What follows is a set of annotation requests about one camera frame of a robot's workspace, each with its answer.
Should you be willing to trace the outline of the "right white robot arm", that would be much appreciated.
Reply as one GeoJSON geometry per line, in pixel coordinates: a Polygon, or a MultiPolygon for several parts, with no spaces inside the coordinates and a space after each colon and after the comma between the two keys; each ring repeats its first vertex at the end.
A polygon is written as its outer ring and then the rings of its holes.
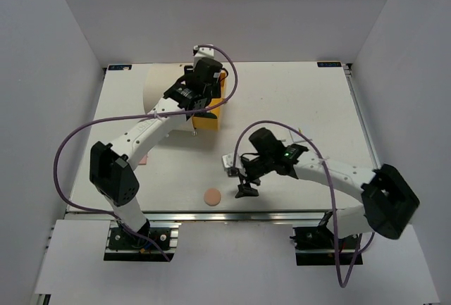
{"type": "Polygon", "coordinates": [[[253,132],[249,141],[255,149],[251,158],[237,153],[222,158],[228,176],[240,180],[238,198],[258,196],[260,179],[277,173],[332,187],[359,202],[325,213],[318,230],[325,247],[336,247],[343,238],[366,232],[399,239],[419,207],[418,197],[394,166],[370,169],[326,160],[301,144],[284,145],[265,127],[253,132]]]}

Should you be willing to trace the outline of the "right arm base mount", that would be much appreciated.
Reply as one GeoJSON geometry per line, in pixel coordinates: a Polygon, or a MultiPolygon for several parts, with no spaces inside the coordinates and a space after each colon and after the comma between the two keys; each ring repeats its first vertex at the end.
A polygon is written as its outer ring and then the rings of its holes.
{"type": "MultiPolygon", "coordinates": [[[[333,233],[321,220],[316,226],[297,226],[290,236],[295,246],[298,266],[334,266],[335,249],[333,233]]],[[[351,235],[338,240],[340,265],[348,266],[358,244],[358,236],[351,235]]]]}

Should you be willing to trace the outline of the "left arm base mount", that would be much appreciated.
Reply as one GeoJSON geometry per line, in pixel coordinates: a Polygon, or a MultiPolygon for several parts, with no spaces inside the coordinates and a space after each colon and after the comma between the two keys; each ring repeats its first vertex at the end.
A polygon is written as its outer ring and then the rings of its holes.
{"type": "Polygon", "coordinates": [[[136,237],[117,223],[111,222],[104,250],[105,261],[116,262],[165,262],[172,260],[178,242],[177,223],[151,222],[148,239],[136,237]]]}

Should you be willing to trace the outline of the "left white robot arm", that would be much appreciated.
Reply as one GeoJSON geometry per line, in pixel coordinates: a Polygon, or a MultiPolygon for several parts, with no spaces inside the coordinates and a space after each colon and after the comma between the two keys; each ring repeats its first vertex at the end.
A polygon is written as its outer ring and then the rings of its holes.
{"type": "Polygon", "coordinates": [[[111,205],[125,229],[125,240],[134,248],[149,239],[149,221],[137,200],[140,184],[135,169],[166,135],[193,116],[187,111],[206,108],[221,98],[223,64],[201,58],[184,70],[143,119],[108,144],[96,142],[90,150],[89,181],[111,205]]]}

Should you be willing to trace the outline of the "yellow drawer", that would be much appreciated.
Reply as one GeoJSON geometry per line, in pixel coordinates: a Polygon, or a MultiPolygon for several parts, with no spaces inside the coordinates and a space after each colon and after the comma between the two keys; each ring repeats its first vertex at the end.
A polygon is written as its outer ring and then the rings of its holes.
{"type": "MultiPolygon", "coordinates": [[[[221,103],[226,97],[226,87],[228,71],[224,68],[221,71],[221,97],[219,99],[212,99],[208,107],[221,103]]],[[[221,126],[221,107],[214,108],[206,113],[195,115],[191,118],[192,126],[195,130],[210,130],[218,132],[221,126]]]]}

